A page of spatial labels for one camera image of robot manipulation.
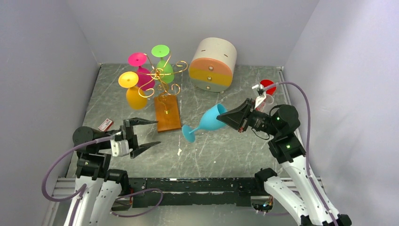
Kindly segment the green plastic wine glass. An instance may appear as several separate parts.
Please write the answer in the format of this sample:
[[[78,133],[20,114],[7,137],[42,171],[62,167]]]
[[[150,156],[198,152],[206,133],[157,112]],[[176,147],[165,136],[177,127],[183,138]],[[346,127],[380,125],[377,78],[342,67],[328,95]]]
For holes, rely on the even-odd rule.
[[[170,49],[168,46],[159,44],[152,48],[151,51],[154,57],[160,58],[160,61],[157,63],[157,68],[160,68],[160,77],[161,80],[167,84],[171,83],[174,80],[174,70],[170,63],[167,63],[167,57],[170,53]]]

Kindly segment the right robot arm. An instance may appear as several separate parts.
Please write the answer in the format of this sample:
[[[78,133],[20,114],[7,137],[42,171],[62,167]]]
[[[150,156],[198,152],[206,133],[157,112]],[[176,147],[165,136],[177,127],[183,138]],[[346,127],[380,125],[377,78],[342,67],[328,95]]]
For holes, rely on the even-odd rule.
[[[272,156],[288,173],[298,192],[289,189],[271,168],[255,173],[254,190],[276,199],[299,226],[350,226],[352,221],[327,198],[307,159],[306,150],[294,131],[300,126],[296,108],[276,105],[270,113],[258,111],[252,99],[222,113],[217,119],[238,132],[250,127],[271,136],[268,142]]]

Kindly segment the orange plastic wine glass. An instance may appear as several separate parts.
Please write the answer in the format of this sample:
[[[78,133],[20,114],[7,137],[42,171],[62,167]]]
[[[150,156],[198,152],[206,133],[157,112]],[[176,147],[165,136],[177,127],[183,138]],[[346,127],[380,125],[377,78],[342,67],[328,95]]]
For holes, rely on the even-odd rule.
[[[147,105],[144,93],[138,88],[139,77],[135,72],[125,72],[118,78],[121,87],[126,88],[126,100],[128,105],[134,110],[143,109]]]

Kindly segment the clear plastic wine glass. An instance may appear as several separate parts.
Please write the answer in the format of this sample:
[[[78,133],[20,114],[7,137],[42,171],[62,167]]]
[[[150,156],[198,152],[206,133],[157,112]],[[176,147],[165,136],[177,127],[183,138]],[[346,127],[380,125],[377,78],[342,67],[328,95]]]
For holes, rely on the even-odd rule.
[[[274,107],[274,97],[269,94],[266,94],[262,104],[263,106],[260,108],[260,110],[263,113],[270,114],[270,110]]]

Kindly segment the magenta plastic wine glass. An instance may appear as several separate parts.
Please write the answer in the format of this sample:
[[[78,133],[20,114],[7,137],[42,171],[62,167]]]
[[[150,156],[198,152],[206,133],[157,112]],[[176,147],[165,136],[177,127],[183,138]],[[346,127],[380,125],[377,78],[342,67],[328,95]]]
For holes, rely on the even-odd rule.
[[[136,70],[136,74],[138,75],[137,87],[142,87],[142,90],[144,91],[151,89],[155,86],[155,81],[152,79],[150,75],[148,75],[151,72],[143,67],[146,61],[147,61],[146,54],[141,52],[133,53],[128,57],[128,63],[133,67],[137,67]]]

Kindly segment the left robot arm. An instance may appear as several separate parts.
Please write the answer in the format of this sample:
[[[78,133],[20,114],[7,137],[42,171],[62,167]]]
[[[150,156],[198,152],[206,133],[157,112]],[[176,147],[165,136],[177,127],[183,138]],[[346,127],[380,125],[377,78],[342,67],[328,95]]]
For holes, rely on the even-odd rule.
[[[112,157],[135,158],[158,141],[139,144],[134,126],[155,124],[143,118],[125,119],[119,129],[101,131],[88,126],[75,130],[72,139],[77,153],[75,192],[66,226],[99,226],[119,197],[130,197],[133,188],[125,170],[110,169]]]

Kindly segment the blue plastic wine glass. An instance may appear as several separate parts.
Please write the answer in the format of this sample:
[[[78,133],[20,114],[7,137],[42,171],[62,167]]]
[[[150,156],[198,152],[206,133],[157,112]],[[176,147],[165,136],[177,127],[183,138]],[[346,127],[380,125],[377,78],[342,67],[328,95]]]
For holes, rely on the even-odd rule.
[[[226,124],[217,119],[217,116],[226,113],[227,109],[222,104],[216,104],[207,110],[199,122],[199,125],[195,128],[191,128],[188,125],[182,126],[182,133],[184,138],[193,143],[195,141],[195,131],[197,130],[208,130],[214,131],[223,128]]]

